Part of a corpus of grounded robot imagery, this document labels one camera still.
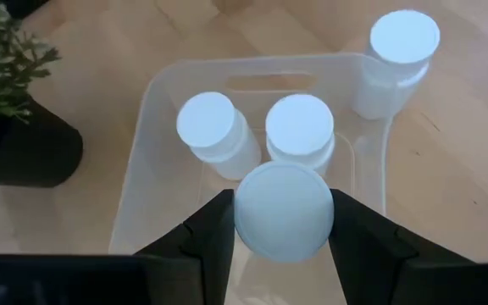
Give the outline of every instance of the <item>black pot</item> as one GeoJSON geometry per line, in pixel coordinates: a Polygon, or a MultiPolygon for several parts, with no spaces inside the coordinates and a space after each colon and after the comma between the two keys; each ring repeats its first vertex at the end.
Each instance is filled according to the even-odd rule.
{"type": "Polygon", "coordinates": [[[32,99],[29,124],[0,119],[0,185],[53,187],[82,158],[80,133],[32,99]]]}
{"type": "Polygon", "coordinates": [[[23,19],[33,13],[48,0],[0,0],[7,6],[7,10],[13,18],[23,19]]]}

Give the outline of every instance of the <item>light wood surface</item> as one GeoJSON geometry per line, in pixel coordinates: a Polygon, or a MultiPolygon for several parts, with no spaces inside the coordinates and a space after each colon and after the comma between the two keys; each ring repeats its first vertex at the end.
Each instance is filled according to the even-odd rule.
{"type": "Polygon", "coordinates": [[[30,91],[78,128],[86,146],[75,175],[53,190],[0,187],[0,252],[107,251],[141,95],[164,66],[180,58],[360,51],[382,14],[418,8],[437,21],[441,45],[391,130],[388,214],[488,261],[488,2],[236,4],[52,0],[25,21],[64,58],[30,91]]]}

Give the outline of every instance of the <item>transparent storage box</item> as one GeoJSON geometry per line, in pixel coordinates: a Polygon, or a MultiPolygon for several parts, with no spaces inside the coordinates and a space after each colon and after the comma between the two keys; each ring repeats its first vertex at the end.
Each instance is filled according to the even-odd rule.
{"type": "MultiPolygon", "coordinates": [[[[366,120],[352,111],[352,103],[363,91],[377,103],[395,98],[395,77],[383,63],[356,53],[185,61],[159,73],[144,94],[111,253],[137,252],[223,189],[237,188],[238,182],[224,180],[198,160],[176,132],[179,108],[205,91],[223,92],[246,116],[262,147],[263,162],[269,161],[264,121],[276,101],[295,92],[321,98],[335,115],[336,135],[325,181],[385,214],[385,150],[391,119],[366,120]],[[363,72],[381,80],[380,85],[363,81],[363,72]],[[308,87],[301,88],[302,83],[308,87]]],[[[250,252],[236,235],[225,303],[343,300],[328,245],[308,261],[279,264],[250,252]]]]}

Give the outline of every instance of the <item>round lid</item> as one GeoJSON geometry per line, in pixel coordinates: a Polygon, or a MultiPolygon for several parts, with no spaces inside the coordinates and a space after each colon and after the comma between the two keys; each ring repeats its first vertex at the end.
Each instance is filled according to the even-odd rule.
{"type": "Polygon", "coordinates": [[[376,21],[370,32],[370,44],[384,60],[415,63],[434,54],[440,44],[440,29],[426,14],[399,10],[376,21]]]}
{"type": "Polygon", "coordinates": [[[312,257],[334,221],[330,189],[300,164],[272,161],[248,174],[235,195],[235,225],[255,253],[278,262],[312,257]]]}
{"type": "Polygon", "coordinates": [[[283,153],[316,152],[329,141],[334,129],[329,107],[309,94],[284,97],[267,114],[267,136],[283,153]]]}
{"type": "Polygon", "coordinates": [[[176,129],[190,147],[211,147],[222,141],[235,123],[235,107],[219,92],[190,98],[178,113],[176,129]]]}

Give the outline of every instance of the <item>white jar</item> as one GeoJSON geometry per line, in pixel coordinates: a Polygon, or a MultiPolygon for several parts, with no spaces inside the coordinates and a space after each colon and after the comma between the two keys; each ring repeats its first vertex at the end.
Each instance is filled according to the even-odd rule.
{"type": "Polygon", "coordinates": [[[309,94],[280,99],[267,114],[267,150],[274,161],[289,161],[325,175],[335,151],[335,119],[309,94]]]}
{"type": "Polygon", "coordinates": [[[190,98],[178,113],[180,139],[228,180],[240,180],[261,162],[261,150],[246,118],[219,92],[190,98]]]}
{"type": "Polygon", "coordinates": [[[400,112],[426,76],[439,44],[440,29],[426,14],[399,10],[379,18],[370,31],[366,55],[385,64],[395,84],[382,78],[375,65],[364,65],[353,110],[365,119],[386,119],[400,112]],[[388,96],[390,90],[396,91],[394,96],[378,98],[388,96]]]}
{"type": "Polygon", "coordinates": [[[281,161],[262,164],[235,193],[235,227],[256,254],[280,263],[313,257],[335,221],[329,187],[310,168],[281,161]]]}

